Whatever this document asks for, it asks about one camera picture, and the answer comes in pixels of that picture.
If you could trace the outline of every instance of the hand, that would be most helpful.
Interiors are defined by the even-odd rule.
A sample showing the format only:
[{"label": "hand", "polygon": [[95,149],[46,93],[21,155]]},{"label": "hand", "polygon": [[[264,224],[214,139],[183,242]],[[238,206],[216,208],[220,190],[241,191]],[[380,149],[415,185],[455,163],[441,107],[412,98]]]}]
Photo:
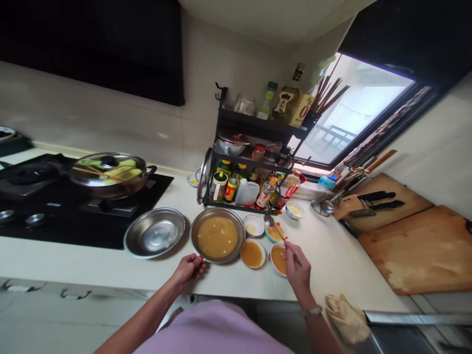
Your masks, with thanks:
[{"label": "hand", "polygon": [[282,258],[287,260],[287,279],[296,297],[311,295],[310,262],[308,262],[299,246],[289,241],[286,241],[285,245],[285,255]]},{"label": "hand", "polygon": [[183,257],[171,277],[179,292],[185,290],[190,279],[199,278],[206,266],[206,262],[195,253]]}]

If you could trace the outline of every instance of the backsplash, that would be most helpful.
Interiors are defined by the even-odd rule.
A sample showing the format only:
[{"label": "backsplash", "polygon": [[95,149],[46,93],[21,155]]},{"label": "backsplash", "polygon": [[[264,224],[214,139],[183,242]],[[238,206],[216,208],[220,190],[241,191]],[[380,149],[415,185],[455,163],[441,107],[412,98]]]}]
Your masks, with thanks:
[{"label": "backsplash", "polygon": [[214,139],[215,81],[230,99],[244,92],[261,102],[267,82],[282,85],[289,65],[276,48],[187,16],[182,33],[185,106],[0,62],[0,124],[36,141],[196,170]]}]

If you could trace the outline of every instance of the spice rack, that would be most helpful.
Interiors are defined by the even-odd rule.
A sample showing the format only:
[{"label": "spice rack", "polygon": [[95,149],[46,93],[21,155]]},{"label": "spice rack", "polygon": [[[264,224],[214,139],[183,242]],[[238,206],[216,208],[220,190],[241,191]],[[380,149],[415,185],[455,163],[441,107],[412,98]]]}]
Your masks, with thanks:
[{"label": "spice rack", "polygon": [[[263,120],[256,118],[254,116],[248,116],[242,113],[234,112],[233,108],[225,105],[226,95],[228,93],[227,87],[220,87],[216,83],[216,87],[221,90],[219,94],[216,94],[216,99],[220,102],[218,108],[218,121],[216,124],[215,139],[213,142],[213,148],[211,151],[211,162],[209,166],[209,178],[206,185],[206,193],[203,198],[204,205],[209,205],[213,207],[225,207],[228,209],[243,210],[249,212],[255,212],[259,214],[270,214],[279,199],[275,200],[274,204],[267,204],[265,209],[255,209],[246,206],[239,206],[235,203],[217,203],[213,202],[209,198],[209,192],[211,190],[212,176],[216,171],[217,162],[220,160],[228,160],[233,163],[247,164],[251,167],[257,167],[260,169],[266,169],[269,171],[276,171],[285,173],[284,178],[277,183],[277,191],[279,191],[280,185],[285,181],[287,176],[292,172],[295,159],[294,156],[301,144],[305,141],[308,134],[310,134],[313,126],[310,129],[295,128],[288,124],[283,124],[279,122],[273,122],[270,120]],[[292,136],[300,139],[300,142],[296,146],[293,153],[290,154],[290,157],[287,158],[287,161],[283,165],[277,165],[275,162],[270,162],[267,160],[264,161],[254,161],[251,159],[251,150],[246,148],[243,154],[240,156],[229,156],[226,155],[218,145],[218,132],[221,130],[230,130],[235,133],[241,133],[258,139],[270,140],[270,141],[280,141],[283,144],[288,144]]]}]

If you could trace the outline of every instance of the kitchen counter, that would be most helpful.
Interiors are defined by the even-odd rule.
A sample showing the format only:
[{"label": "kitchen counter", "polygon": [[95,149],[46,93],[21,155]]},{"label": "kitchen counter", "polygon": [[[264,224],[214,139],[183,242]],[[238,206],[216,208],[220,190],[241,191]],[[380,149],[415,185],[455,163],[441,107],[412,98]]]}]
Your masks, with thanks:
[{"label": "kitchen counter", "polygon": [[[1,160],[15,164],[44,153],[56,152],[34,148]],[[192,220],[205,209],[197,204],[196,189],[188,185],[185,177],[161,174],[175,179],[155,207],[175,208],[187,221],[186,234],[167,254],[141,260],[126,251],[0,236],[0,277],[157,290],[173,273],[181,257],[193,252],[188,231]],[[352,304],[365,310],[405,312],[415,309],[409,297],[393,293],[358,241],[334,217],[318,215],[308,201],[298,202],[306,211],[303,219],[292,220],[284,211],[275,220],[282,219],[287,225],[289,240],[300,245],[310,261],[311,289],[317,302],[324,303],[326,294],[344,293]],[[251,214],[236,212],[241,219]],[[270,250],[272,243],[266,237],[258,240],[266,251]],[[189,292],[295,300],[287,279],[270,269],[268,259],[258,270],[246,267],[239,257],[226,265],[210,265],[205,276],[193,284]]]}]

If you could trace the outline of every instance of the gas stove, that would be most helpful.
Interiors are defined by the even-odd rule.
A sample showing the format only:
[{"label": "gas stove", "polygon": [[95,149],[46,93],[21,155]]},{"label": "gas stove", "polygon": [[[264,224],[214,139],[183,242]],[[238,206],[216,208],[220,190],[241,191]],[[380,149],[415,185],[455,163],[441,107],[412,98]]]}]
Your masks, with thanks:
[{"label": "gas stove", "polygon": [[75,161],[45,154],[1,170],[0,236],[123,249],[126,229],[153,209],[174,179],[153,174],[130,197],[91,199],[68,177]]}]

